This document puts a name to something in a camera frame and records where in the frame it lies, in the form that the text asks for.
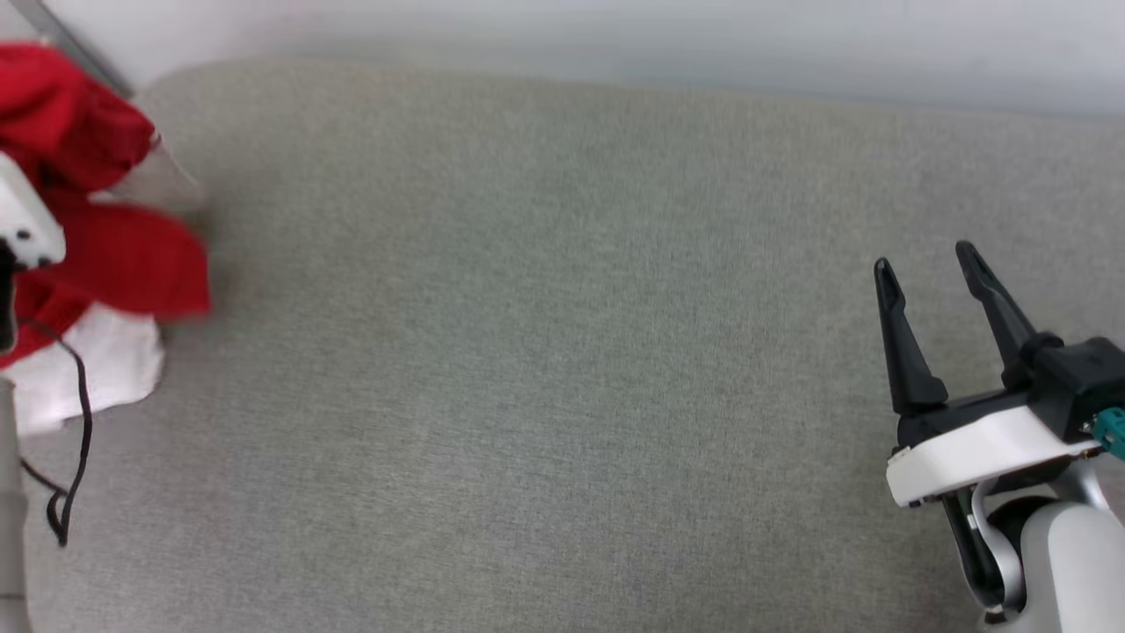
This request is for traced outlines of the dark grey wall strip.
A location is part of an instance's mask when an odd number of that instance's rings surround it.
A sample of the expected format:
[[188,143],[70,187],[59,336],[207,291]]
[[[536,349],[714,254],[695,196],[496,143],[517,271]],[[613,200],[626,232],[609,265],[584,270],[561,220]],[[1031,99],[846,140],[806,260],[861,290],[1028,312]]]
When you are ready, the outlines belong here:
[[12,25],[0,28],[4,39],[39,40],[57,48],[79,67],[84,69],[105,87],[125,98],[135,96],[134,87],[112,67],[112,64],[94,51],[92,44],[82,40],[68,24],[52,11],[46,0],[0,0],[0,18],[12,19]]

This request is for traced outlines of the red and white garment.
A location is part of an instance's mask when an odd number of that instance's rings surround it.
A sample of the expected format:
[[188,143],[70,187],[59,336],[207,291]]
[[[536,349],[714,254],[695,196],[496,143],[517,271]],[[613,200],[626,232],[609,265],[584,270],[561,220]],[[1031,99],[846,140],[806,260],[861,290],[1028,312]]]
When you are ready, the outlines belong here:
[[0,40],[0,170],[22,172],[58,225],[63,257],[25,257],[20,322],[0,340],[0,378],[14,385],[21,436],[82,413],[76,361],[92,412],[156,392],[161,322],[209,311],[207,255],[176,206],[198,204],[192,178],[156,125],[64,53]]

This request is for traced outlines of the grey fabric sofa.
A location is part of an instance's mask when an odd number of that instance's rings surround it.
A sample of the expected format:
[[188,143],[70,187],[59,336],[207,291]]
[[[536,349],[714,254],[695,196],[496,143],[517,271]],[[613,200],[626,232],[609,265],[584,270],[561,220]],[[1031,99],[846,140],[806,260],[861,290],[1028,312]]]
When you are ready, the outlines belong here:
[[965,633],[896,507],[873,265],[1000,385],[954,244],[1125,344],[1125,121],[226,62],[141,109],[213,309],[94,421],[36,633]]

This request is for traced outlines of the teal connector plug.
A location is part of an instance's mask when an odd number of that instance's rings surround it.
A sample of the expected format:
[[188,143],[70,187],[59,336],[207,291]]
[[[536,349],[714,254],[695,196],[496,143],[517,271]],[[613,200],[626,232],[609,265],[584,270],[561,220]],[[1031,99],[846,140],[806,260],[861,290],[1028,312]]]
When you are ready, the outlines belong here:
[[1104,452],[1125,463],[1125,409],[1112,406],[1096,414],[1092,437],[1100,442]]

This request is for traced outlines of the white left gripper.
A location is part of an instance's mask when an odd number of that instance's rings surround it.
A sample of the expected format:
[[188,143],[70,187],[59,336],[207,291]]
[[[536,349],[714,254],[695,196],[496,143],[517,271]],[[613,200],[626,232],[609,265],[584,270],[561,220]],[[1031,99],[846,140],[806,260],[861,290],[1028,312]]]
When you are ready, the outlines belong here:
[[19,164],[0,151],[0,355],[15,349],[16,273],[61,263],[68,239]]

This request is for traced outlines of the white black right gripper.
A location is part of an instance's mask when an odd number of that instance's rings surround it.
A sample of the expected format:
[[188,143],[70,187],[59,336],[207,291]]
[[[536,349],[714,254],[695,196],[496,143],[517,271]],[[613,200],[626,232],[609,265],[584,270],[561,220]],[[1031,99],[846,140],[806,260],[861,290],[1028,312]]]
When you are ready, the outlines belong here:
[[[958,406],[964,419],[889,458],[889,492],[900,507],[1012,476],[1064,458],[1106,453],[1094,436],[1097,417],[1125,406],[1125,350],[1096,337],[1062,345],[1035,335],[1028,317],[972,242],[955,253],[969,293],[981,302],[1002,360],[1001,381],[1015,394]],[[944,405],[947,389],[932,374],[904,316],[904,292],[886,257],[875,261],[878,317],[889,399],[900,416]]]

